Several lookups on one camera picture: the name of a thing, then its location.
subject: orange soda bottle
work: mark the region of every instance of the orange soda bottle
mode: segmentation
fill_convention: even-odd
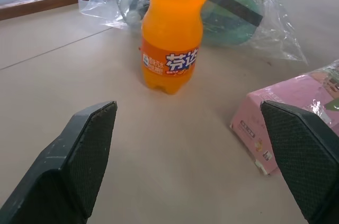
[[[192,76],[206,0],[150,0],[142,22],[142,72],[149,88],[176,93]]]

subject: orange liquid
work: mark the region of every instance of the orange liquid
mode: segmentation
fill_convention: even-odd
[[[202,39],[200,10],[205,1],[150,0],[142,23],[142,36],[152,46],[168,50],[168,54],[198,47]],[[159,75],[142,64],[147,86],[161,88],[169,94],[176,93],[191,78],[193,70],[194,67],[179,76]]]

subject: bottle label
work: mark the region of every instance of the bottle label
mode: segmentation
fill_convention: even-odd
[[[167,51],[152,46],[142,39],[143,66],[162,76],[182,76],[194,69],[199,47],[183,51]]]

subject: textured gripper pad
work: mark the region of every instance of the textured gripper pad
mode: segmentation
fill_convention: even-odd
[[[115,112],[108,106],[89,121],[67,163],[68,178],[85,217],[91,216],[110,153]]]
[[[297,107],[267,101],[261,111],[275,160],[302,214],[322,223],[318,220],[336,201],[338,136],[319,116]]]

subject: small white label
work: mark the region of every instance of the small white label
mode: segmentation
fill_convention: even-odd
[[[263,154],[264,159],[268,162],[272,158],[272,154],[269,151],[266,151]]]
[[[332,120],[331,118],[325,113],[325,111],[323,111],[320,114],[320,118],[326,123],[326,124],[331,124]]]
[[[148,68],[148,64],[149,64],[148,55],[146,55],[145,53],[143,53],[143,54],[142,54],[142,59],[144,60],[145,66]]]

